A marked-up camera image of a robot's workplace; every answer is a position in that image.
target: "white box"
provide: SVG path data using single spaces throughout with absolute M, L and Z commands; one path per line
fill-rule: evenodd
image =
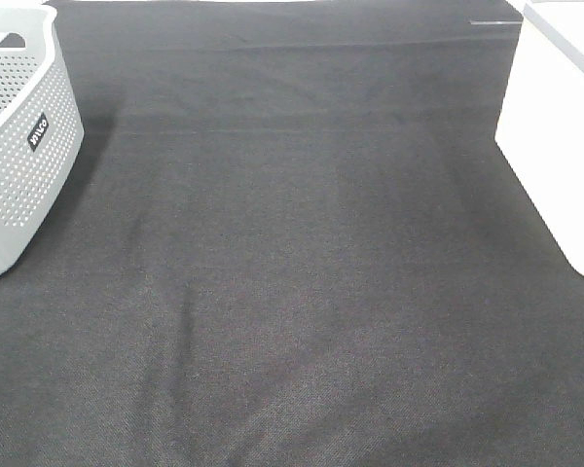
M 525 6 L 495 139 L 584 275 L 584 2 Z

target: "dark gray felt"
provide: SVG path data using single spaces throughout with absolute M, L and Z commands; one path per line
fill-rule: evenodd
M 0 278 L 0 467 L 584 467 L 508 5 L 55 4 L 87 135 Z

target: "basket label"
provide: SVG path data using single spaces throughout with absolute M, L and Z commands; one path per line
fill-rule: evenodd
M 48 132 L 48 128 L 50 127 L 50 123 L 48 122 L 48 118 L 46 114 L 41 114 L 37 124 L 32 128 L 30 134 L 28 135 L 28 144 L 30 145 L 30 149 L 34 153 L 39 145 L 41 144 L 41 140 Z

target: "gray plastic basket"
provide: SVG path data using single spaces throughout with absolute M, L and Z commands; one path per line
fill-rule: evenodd
M 56 10 L 0 7 L 0 274 L 35 234 L 78 154 L 84 131 L 56 39 Z

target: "black fabric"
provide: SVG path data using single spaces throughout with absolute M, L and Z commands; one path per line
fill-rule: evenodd
M 87 135 L 0 277 L 0 467 L 584 466 L 510 7 L 57 5 Z

